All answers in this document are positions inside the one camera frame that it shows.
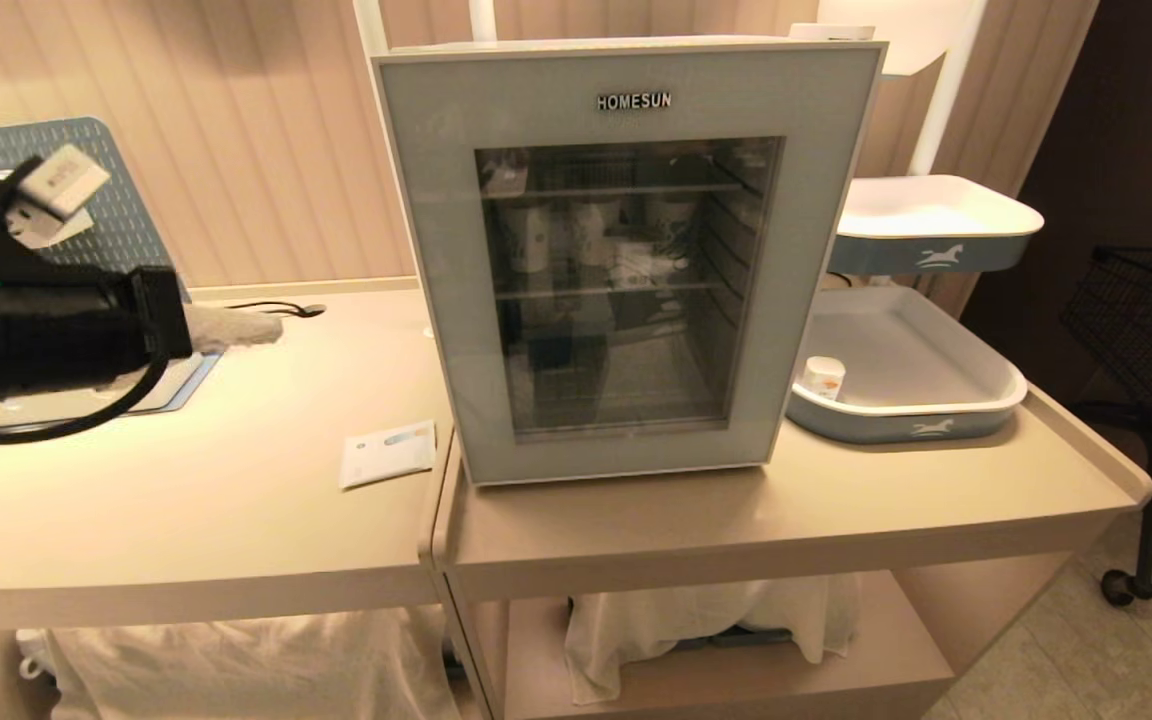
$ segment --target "tiled floor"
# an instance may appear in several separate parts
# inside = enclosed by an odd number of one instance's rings
[[[1100,578],[1135,568],[1116,521],[924,720],[1152,720],[1152,601],[1113,609]]]

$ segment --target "paper card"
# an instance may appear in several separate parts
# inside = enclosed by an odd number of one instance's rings
[[[340,488],[419,473],[434,465],[434,420],[346,438]]]

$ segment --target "wheel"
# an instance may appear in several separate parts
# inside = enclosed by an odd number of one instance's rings
[[[1123,570],[1109,570],[1101,577],[1101,594],[1114,607],[1132,605],[1132,575]]]

